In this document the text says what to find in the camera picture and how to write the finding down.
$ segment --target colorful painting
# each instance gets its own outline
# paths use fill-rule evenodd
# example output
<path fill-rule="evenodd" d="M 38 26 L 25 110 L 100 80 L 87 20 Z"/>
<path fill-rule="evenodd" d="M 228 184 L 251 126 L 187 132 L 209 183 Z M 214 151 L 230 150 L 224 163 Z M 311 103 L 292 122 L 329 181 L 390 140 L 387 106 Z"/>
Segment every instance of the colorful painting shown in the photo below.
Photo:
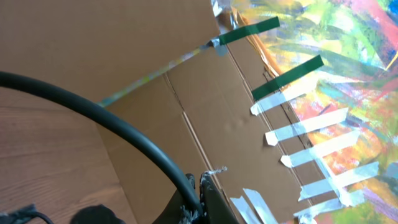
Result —
<path fill-rule="evenodd" d="M 366 203 L 316 221 L 398 222 L 398 0 L 234 0 L 233 7 L 250 24 L 279 17 L 279 28 L 259 34 L 275 70 L 322 56 L 325 65 L 304 77 L 320 78 L 317 89 L 290 103 L 299 119 L 350 108 L 345 123 L 309 134 L 318 144 L 361 131 L 355 146 L 324 157 L 331 170 L 380 163 L 377 177 L 347 188 L 363 189 Z"/>

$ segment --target dark green tape strip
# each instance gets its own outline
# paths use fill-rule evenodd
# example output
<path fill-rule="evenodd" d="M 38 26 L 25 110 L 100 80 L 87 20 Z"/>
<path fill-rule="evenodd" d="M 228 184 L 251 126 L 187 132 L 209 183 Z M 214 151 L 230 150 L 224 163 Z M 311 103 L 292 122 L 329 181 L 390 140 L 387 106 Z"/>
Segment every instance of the dark green tape strip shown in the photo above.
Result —
<path fill-rule="evenodd" d="M 267 82 L 266 84 L 256 88 L 251 92 L 255 101 L 260 100 L 266 95 L 272 93 L 273 91 L 278 90 L 284 85 L 291 83 L 292 81 L 299 79 L 314 71 L 317 68 L 320 68 L 323 65 L 322 58 L 320 55 L 314 57 L 313 59 L 291 69 L 288 72 L 285 72 L 283 75 L 276 77 L 275 79 Z"/>
<path fill-rule="evenodd" d="M 279 26 L 280 25 L 278 17 L 274 17 L 272 19 L 268 19 L 257 24 L 248 25 L 238 28 L 236 30 L 232 30 L 231 32 L 220 35 L 218 38 L 220 39 L 220 45 L 225 45 L 231 43 L 232 41 L 239 40 L 240 38 L 243 38 L 245 36 L 258 34 Z"/>

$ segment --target black cable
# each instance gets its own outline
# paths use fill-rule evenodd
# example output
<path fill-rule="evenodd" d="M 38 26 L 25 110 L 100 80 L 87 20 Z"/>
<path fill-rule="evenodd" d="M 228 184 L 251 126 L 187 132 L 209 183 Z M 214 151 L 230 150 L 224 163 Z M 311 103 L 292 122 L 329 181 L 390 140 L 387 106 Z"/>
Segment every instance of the black cable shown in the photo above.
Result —
<path fill-rule="evenodd" d="M 26 216 L 31 217 L 31 218 L 41 218 L 47 224 L 54 224 L 48 216 L 46 216 L 40 212 L 29 212 L 26 214 Z"/>
<path fill-rule="evenodd" d="M 200 201 L 184 173 L 151 140 L 104 108 L 74 93 L 34 78 L 0 72 L 0 86 L 30 93 L 65 106 L 102 125 L 132 144 L 156 164 L 174 183 L 192 210 L 203 215 Z"/>

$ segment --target cardboard flap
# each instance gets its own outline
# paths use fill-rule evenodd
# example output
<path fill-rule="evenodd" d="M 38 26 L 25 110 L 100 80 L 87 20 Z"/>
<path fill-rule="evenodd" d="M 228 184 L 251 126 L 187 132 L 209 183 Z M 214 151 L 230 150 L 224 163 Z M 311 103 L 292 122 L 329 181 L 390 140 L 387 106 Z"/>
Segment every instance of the cardboard flap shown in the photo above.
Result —
<path fill-rule="evenodd" d="M 2 1 L 0 69 L 92 101 L 218 35 L 202 0 Z"/>

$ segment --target wooden surface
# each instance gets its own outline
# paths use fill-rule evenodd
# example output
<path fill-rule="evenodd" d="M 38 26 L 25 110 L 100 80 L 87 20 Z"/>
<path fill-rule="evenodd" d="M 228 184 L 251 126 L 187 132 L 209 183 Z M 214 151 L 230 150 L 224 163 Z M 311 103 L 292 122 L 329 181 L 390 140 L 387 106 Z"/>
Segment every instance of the wooden surface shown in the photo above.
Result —
<path fill-rule="evenodd" d="M 54 223 L 98 204 L 136 223 L 94 122 L 0 88 L 0 212 L 31 203 Z"/>

